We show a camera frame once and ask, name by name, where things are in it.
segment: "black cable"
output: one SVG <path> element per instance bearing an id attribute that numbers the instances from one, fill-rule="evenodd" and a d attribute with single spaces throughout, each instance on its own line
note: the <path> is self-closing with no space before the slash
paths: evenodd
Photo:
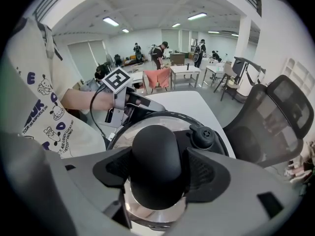
<path id="1" fill-rule="evenodd" d="M 100 93 L 102 92 L 104 89 L 106 88 L 106 85 L 101 85 L 95 92 L 94 96 L 92 97 L 91 99 L 91 103 L 90 103 L 90 113 L 91 113 L 91 117 L 92 117 L 92 120 L 94 122 L 94 124 L 96 125 L 96 127 L 98 127 L 98 129 L 100 130 L 101 134 L 102 134 L 102 137 L 106 138 L 106 135 L 104 134 L 103 130 L 101 130 L 101 128 L 99 127 L 99 125 L 96 123 L 96 121 L 94 120 L 94 117 L 93 117 L 93 113 L 92 113 L 92 105 L 93 105 L 93 102 L 94 102 L 94 99 L 95 97 Z"/>

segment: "cartoon print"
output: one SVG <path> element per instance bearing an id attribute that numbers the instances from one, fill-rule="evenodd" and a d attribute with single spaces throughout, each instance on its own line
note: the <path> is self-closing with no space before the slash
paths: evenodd
<path id="1" fill-rule="evenodd" d="M 43 80 L 38 85 L 37 91 L 42 95 L 48 95 L 51 92 L 52 86 L 50 85 L 49 80 L 45 79 L 45 74 L 43 74 Z"/>
<path id="2" fill-rule="evenodd" d="M 54 130 L 52 130 L 51 127 L 48 127 L 44 130 L 44 133 L 52 140 L 54 140 L 54 145 L 57 146 L 58 142 L 60 142 L 60 132 L 56 133 Z"/>
<path id="3" fill-rule="evenodd" d="M 49 113 L 53 115 L 54 120 L 59 120 L 61 117 L 63 117 L 64 108 L 59 107 L 57 102 L 55 102 L 55 106 L 53 107 L 53 110 L 50 111 Z"/>
<path id="4" fill-rule="evenodd" d="M 16 70 L 19 70 L 19 67 L 16 68 Z M 18 71 L 19 75 L 21 75 L 21 71 Z"/>

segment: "white desk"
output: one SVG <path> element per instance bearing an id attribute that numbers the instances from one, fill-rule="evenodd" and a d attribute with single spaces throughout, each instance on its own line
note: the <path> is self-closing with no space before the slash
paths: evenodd
<path id="1" fill-rule="evenodd" d="M 173 84 L 174 84 L 174 89 L 176 89 L 176 85 L 178 84 L 187 84 L 190 86 L 190 84 L 192 82 L 195 82 L 195 86 L 197 87 L 197 81 L 199 78 L 199 74 L 200 74 L 200 69 L 197 67 L 194 67 L 193 65 L 189 66 L 189 70 L 187 70 L 187 66 L 186 65 L 178 65 L 178 66 L 171 66 L 171 90 L 173 88 Z M 176 74 L 184 74 L 184 75 L 190 75 L 190 77 L 187 78 L 183 78 L 183 79 L 178 79 L 176 80 Z"/>
<path id="2" fill-rule="evenodd" d="M 130 73 L 129 75 L 133 79 L 132 80 L 132 84 L 136 84 L 136 83 L 142 82 L 143 72 Z"/>
<path id="3" fill-rule="evenodd" d="M 132 80 L 132 84 L 136 84 L 136 83 L 142 83 L 144 89 L 147 92 L 147 88 L 146 88 L 146 84 L 144 83 L 144 79 L 143 79 L 143 72 L 137 72 L 137 73 L 131 73 L 129 74 L 133 80 Z"/>
<path id="4" fill-rule="evenodd" d="M 210 82 L 206 82 L 205 79 L 206 79 L 206 74 L 207 74 L 207 71 L 211 71 L 214 75 L 213 75 L 213 79 L 211 81 L 211 84 Z M 205 83 L 207 86 L 210 86 L 212 87 L 213 85 L 213 82 L 215 81 L 216 77 L 217 77 L 217 74 L 223 74 L 223 67 L 218 67 L 218 65 L 207 65 L 206 67 L 206 71 L 205 71 L 205 76 L 203 77 L 203 80 L 202 80 L 202 86 L 203 84 Z"/>
<path id="5" fill-rule="evenodd" d="M 178 112 L 190 116 L 201 122 L 203 125 L 217 131 L 225 143 L 229 157 L 235 158 L 235 154 L 225 135 L 225 132 L 207 103 L 198 92 L 165 92 L 148 95 L 146 97 L 162 104 L 168 111 Z"/>

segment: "ceiling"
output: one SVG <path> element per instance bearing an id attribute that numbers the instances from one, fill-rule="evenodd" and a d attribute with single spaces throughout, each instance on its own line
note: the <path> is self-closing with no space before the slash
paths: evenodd
<path id="1" fill-rule="evenodd" d="M 201 12 L 207 17 L 187 19 Z M 112 18 L 119 26 L 103 22 L 104 17 Z M 224 0 L 91 0 L 67 18 L 55 35 L 92 32 L 115 36 L 125 34 L 122 29 L 167 29 L 175 23 L 181 23 L 177 29 L 238 33 L 240 23 L 240 14 Z M 258 38 L 259 30 L 252 26 L 250 40 L 257 42 Z"/>

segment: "office chair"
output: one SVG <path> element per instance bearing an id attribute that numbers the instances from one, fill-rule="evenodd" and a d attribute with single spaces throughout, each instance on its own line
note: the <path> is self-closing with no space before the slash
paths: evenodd
<path id="1" fill-rule="evenodd" d="M 265 168 L 298 156 L 314 119 L 305 94 L 287 76 L 255 85 L 223 130 L 237 159 Z"/>
<path id="2" fill-rule="evenodd" d="M 123 63 L 122 60 L 120 59 L 120 56 L 118 54 L 115 54 L 114 60 L 115 60 L 115 63 L 116 63 L 116 67 L 117 66 L 121 66 L 122 63 Z"/>

